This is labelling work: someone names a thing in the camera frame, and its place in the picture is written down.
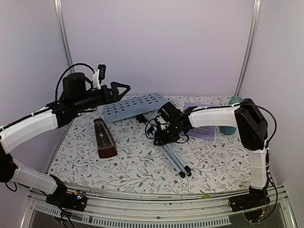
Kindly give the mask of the light blue music stand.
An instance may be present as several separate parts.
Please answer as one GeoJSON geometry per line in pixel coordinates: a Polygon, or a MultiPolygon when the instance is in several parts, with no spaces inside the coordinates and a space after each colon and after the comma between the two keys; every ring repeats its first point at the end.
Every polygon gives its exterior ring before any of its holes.
{"type": "MultiPolygon", "coordinates": [[[[169,102],[167,98],[159,93],[152,93],[140,97],[133,97],[114,104],[108,104],[103,107],[104,121],[109,124],[130,117],[146,124],[148,120],[143,116],[146,113],[159,110],[164,104],[169,102]]],[[[191,169],[177,155],[169,144],[160,146],[163,154],[177,170],[180,177],[191,176],[191,169]]]]}

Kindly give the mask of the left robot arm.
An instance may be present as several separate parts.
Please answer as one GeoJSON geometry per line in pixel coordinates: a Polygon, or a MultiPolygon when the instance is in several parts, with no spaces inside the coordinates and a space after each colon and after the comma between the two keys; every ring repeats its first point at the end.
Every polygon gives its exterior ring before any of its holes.
{"type": "Polygon", "coordinates": [[[111,82],[100,85],[104,75],[96,72],[93,80],[84,73],[63,78],[63,91],[55,101],[0,129],[0,181],[14,182],[51,195],[60,206],[67,206],[71,197],[66,186],[56,177],[43,174],[14,160],[11,152],[21,144],[47,131],[68,125],[82,112],[120,101],[131,89],[129,85],[111,82]]]}

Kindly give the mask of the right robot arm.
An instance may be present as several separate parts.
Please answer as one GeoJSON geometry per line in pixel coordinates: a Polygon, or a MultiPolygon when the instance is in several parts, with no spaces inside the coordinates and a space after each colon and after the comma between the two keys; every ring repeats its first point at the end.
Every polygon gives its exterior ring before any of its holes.
{"type": "Polygon", "coordinates": [[[190,106],[183,111],[167,102],[158,110],[158,114],[168,126],[156,130],[154,144],[161,146],[173,143],[179,139],[180,133],[187,133],[194,128],[237,128],[241,143],[249,155],[251,171],[249,194],[245,201],[249,207],[256,207],[266,196],[269,183],[268,123],[259,109],[249,98],[224,106],[190,106]]]}

